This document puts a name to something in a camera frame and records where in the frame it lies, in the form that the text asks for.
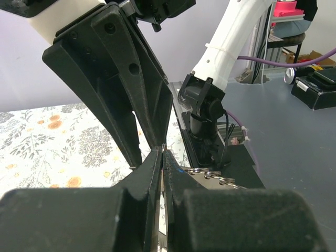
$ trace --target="jeans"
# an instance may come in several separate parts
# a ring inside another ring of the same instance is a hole
[[[300,35],[308,30],[310,24],[311,21],[307,20],[277,23],[273,29],[273,35],[278,38]]]

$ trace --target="floral tablecloth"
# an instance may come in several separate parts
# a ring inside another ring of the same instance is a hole
[[[142,157],[150,148],[138,124]],[[172,111],[167,148],[188,166]],[[14,188],[110,187],[131,170],[111,135],[83,104],[0,113],[0,197]],[[165,233],[163,203],[160,231]]]

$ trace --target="gray floor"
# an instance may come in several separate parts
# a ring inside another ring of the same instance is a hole
[[[336,251],[336,108],[312,111],[279,75],[271,79],[264,85],[231,82],[225,109],[249,129],[248,147],[266,188],[303,195]]]

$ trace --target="stool seat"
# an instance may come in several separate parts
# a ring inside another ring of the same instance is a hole
[[[283,38],[282,41],[269,42],[267,48],[279,48],[286,46],[298,46],[301,45],[306,38],[306,33],[302,33],[296,36]]]

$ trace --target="black box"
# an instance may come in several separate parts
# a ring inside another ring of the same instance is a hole
[[[336,107],[336,91],[323,90],[307,80],[307,77],[296,79],[292,95],[313,110]]]

